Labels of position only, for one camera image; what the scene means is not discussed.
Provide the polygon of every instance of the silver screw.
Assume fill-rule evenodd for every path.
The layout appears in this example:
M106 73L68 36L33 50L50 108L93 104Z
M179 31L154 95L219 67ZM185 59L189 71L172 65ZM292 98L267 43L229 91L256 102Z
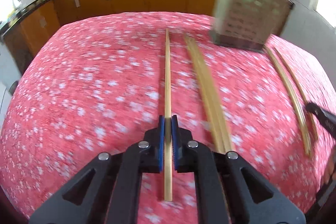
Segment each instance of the silver screw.
M140 148L147 148L147 147L149 147L149 142L147 142L147 141L141 141L141 142L138 143L138 146Z
M196 148L198 146L198 142L197 141L189 141L188 146L191 147L191 148Z
M234 151L230 151L227 153L227 157L232 160L238 159L238 154Z
M109 157L110 157L110 154L107 152L102 152L98 155L98 159L100 160L108 160Z

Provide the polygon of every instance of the red tablecloth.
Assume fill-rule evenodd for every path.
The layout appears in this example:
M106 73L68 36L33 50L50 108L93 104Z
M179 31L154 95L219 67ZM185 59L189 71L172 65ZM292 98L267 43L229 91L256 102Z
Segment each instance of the red tablecloth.
M318 125L304 155L288 94L266 54L211 43L211 17L124 13L63 26L42 48L13 96L0 138L1 186L27 216L101 151L124 151L164 113L165 30L170 28L172 112L213 147L183 34L194 37L215 79L237 151L300 209L313 203L333 146ZM309 53L271 36L309 100L336 112L335 91ZM192 174L144 174L139 223L197 223Z

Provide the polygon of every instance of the chopstick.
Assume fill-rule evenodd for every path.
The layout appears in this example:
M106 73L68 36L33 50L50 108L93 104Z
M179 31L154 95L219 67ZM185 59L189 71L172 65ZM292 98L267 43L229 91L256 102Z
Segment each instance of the chopstick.
M170 39L166 30L165 67L165 138L164 138L164 200L173 200L173 169L171 139L171 80L170 80Z
M296 96L296 93L292 87L292 84L290 83L279 61L276 59L272 51L267 46L264 46L264 48L267 51L269 58L275 70L277 71L279 77L281 78L283 85L285 86L288 92L289 98L292 101L292 106L294 108L297 120L299 122L299 128L302 134L304 152L306 155L311 156L311 143L310 143L310 137L309 137L308 128L307 128L306 118L305 118L305 114L303 113L300 102L298 100L298 97Z
M291 67L288 65L288 63L286 62L286 60L284 59L284 57L281 55L281 53L275 48L273 47L273 50L277 53L278 57L280 58L281 62L283 63L284 67L286 68L286 70L289 72L289 74L291 75L297 89L299 90L299 93L302 97L302 100L304 102L304 104L307 104L308 101L307 101L307 98L302 90L302 87L298 81L298 79L295 77L295 74L293 72L293 70L291 69ZM311 126L312 126L312 129L313 129L313 135L314 135L314 138L315 140L317 141L319 139L319 135L317 133L317 130L316 130L316 124L315 124L315 120L314 120L314 117L313 117L313 114L307 112L307 115L309 117L309 119L311 120Z
M185 36L184 40L194 65L216 151L225 154L228 151L234 150L234 146L231 142L230 131L227 127L221 108L221 100L215 89L211 73L204 61L203 55L198 49L196 41L188 36Z

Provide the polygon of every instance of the human hand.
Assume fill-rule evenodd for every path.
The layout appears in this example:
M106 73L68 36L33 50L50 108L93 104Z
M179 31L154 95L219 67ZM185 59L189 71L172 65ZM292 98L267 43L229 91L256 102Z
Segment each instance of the human hand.
M322 187L324 184L328 184L330 177L332 176L333 180L336 180L336 171L334 172L335 164L334 164L334 157L336 153L336 146L331 150L327 165L325 166L324 174L321 177L321 185Z

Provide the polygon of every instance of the tablecloth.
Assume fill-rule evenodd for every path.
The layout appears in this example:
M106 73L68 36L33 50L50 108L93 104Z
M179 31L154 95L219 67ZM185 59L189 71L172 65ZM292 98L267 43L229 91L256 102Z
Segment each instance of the tablecloth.
M293 107L267 54L212 44L211 23L208 16L150 12L61 27L23 75L1 132L0 182L13 205L29 217L99 152L122 152L157 126L168 27L179 125L213 149L186 32L211 70L237 152L305 212L333 140L317 122L314 155L305 156ZM308 100L336 112L335 90L315 57L273 35L268 46L286 58ZM197 223L193 175L174 173L173 202L162 200L162 187L161 174L143 175L138 223Z

